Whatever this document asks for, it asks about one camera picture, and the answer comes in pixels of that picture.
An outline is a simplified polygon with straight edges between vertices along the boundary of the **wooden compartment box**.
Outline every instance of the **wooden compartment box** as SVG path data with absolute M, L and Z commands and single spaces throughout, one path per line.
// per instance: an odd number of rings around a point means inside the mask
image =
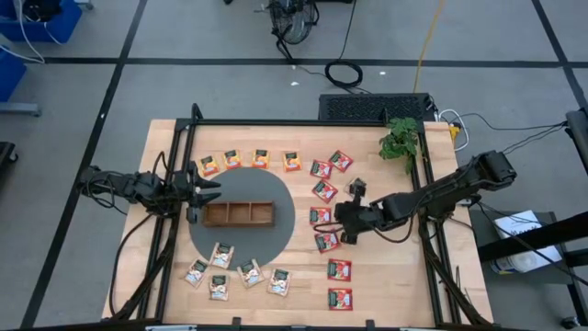
M 208 227 L 266 227 L 274 225 L 274 202 L 216 202 L 202 209 Z

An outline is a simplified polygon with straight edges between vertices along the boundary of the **gray circular mat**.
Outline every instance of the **gray circular mat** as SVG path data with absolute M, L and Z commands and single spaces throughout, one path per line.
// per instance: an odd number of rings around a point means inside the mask
M 200 254 L 209 259 L 216 242 L 235 247 L 230 270 L 236 270 L 248 259 L 255 258 L 263 266 L 277 257 L 286 247 L 294 231 L 294 201 L 282 180 L 262 169 L 243 167 L 225 171 L 214 177 L 220 188 L 211 188 L 202 193 L 220 192 L 213 202 L 226 201 L 273 201 L 274 226 L 259 228 L 220 228 L 190 224 L 190 235 Z

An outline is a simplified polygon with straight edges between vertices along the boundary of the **wheel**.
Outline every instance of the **wheel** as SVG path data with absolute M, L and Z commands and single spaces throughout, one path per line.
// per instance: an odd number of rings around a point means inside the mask
M 574 327 L 580 326 L 580 322 L 578 322 L 578 317 L 571 316 L 562 319 L 560 325 L 566 330 L 572 330 Z
M 16 154 L 15 152 L 12 152 L 10 157 L 8 157 L 8 162 L 10 162 L 11 164 L 14 164 L 17 161 L 18 161 L 18 154 Z

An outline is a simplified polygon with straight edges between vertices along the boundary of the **red snack packet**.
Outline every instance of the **red snack packet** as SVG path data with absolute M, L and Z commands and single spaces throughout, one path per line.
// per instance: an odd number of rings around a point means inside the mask
M 351 261 L 329 258 L 327 279 L 351 281 Z
M 312 193 L 316 194 L 316 196 L 323 200 L 324 203 L 329 203 L 338 191 L 337 188 L 329 184 L 326 180 L 321 180 L 312 189 Z
M 340 245 L 337 234 L 315 234 L 314 241 L 321 253 L 336 249 Z
M 351 289 L 329 289 L 329 310 L 353 310 Z
M 329 158 L 329 162 L 331 162 L 334 167 L 341 170 L 341 172 L 345 172 L 353 163 L 353 159 L 345 155 L 343 152 L 337 151 Z
M 332 170 L 333 165 L 331 163 L 314 160 L 311 166 L 311 176 L 329 179 Z
M 327 207 L 311 207 L 311 214 L 309 215 L 311 225 L 330 223 L 331 222 L 331 208 Z

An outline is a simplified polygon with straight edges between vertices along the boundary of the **black floor line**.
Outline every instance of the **black floor line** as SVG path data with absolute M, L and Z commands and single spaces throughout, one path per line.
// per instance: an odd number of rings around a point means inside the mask
M 539 16 L 539 20 L 541 21 L 541 24 L 543 25 L 543 29 L 545 30 L 545 33 L 547 33 L 547 35 L 548 35 L 549 42 L 551 43 L 551 47 L 553 47 L 553 51 L 555 52 L 556 56 L 558 57 L 558 60 L 560 61 L 560 63 L 563 64 L 563 72 L 566 75 L 566 79 L 568 80 L 568 84 L 570 84 L 571 92 L 573 93 L 573 95 L 576 98 L 576 101 L 578 102 L 578 105 L 580 107 L 584 107 L 584 108 L 588 107 L 588 104 L 586 103 L 586 96 L 584 95 L 582 87 L 578 83 L 578 79 L 576 79 L 576 75 L 573 73 L 572 67 L 571 67 L 570 63 L 568 62 L 568 58 L 566 57 L 566 54 L 563 51 L 563 48 L 561 48 L 560 41 L 558 40 L 558 37 L 556 36 L 555 31 L 553 30 L 553 27 L 551 26 L 551 23 L 549 22 L 548 15 L 546 14 L 545 9 L 543 8 L 543 5 L 541 5 L 541 2 L 539 0 L 532 0 L 532 2 L 533 2 L 533 6 L 535 7 L 535 10 L 537 11 L 537 14 Z
M 46 58 L 54 64 L 117 64 L 117 58 Z M 296 64 L 326 65 L 333 59 L 296 59 Z M 348 59 L 361 66 L 415 67 L 418 60 Z M 181 59 L 181 58 L 128 58 L 125 64 L 132 65 L 290 65 L 285 59 Z M 423 67 L 442 68 L 559 68 L 558 61 L 464 61 L 464 60 L 425 60 Z M 586 62 L 571 63 L 573 67 L 588 67 Z
M 63 242 L 65 241 L 65 236 L 67 235 L 70 223 L 72 222 L 75 206 L 77 205 L 77 201 L 79 199 L 79 193 L 77 192 L 75 183 L 77 182 L 80 173 L 85 168 L 90 166 L 90 162 L 92 162 L 92 158 L 94 157 L 94 152 L 96 151 L 96 146 L 98 144 L 100 133 L 102 132 L 102 128 L 104 127 L 104 123 L 107 119 L 108 111 L 110 110 L 110 105 L 112 104 L 112 99 L 114 98 L 115 93 L 117 92 L 120 76 L 122 75 L 122 69 L 124 68 L 125 61 L 129 57 L 130 47 L 135 38 L 135 35 L 137 34 L 137 28 L 139 27 L 139 23 L 141 22 L 141 18 L 146 4 L 147 0 L 141 0 L 137 5 L 137 10 L 135 11 L 135 15 L 130 24 L 129 32 L 127 33 L 124 45 L 122 47 L 122 50 L 120 51 L 117 66 L 115 67 L 114 73 L 112 74 L 112 78 L 110 79 L 110 84 L 108 85 L 107 92 L 104 96 L 104 100 L 102 101 L 102 105 L 100 106 L 100 111 L 98 112 L 96 117 L 94 129 L 90 134 L 88 145 L 85 148 L 84 157 L 82 158 L 82 162 L 75 176 L 75 181 L 72 184 L 72 189 L 70 190 L 69 197 L 67 199 L 67 202 L 65 203 L 62 218 L 60 219 L 59 225 L 57 226 L 57 230 L 55 231 L 55 236 L 53 236 L 53 240 L 51 241 L 51 246 L 49 248 L 49 252 L 47 253 L 47 257 L 45 258 L 43 268 L 40 271 L 39 279 L 37 280 L 35 289 L 33 290 L 30 300 L 28 301 L 27 310 L 20 325 L 21 328 L 33 327 L 35 324 L 35 320 L 37 319 L 37 315 L 39 314 L 40 306 L 43 302 L 43 298 L 51 281 L 51 275 L 55 270 L 55 264 L 57 263 L 57 259 L 62 250 Z

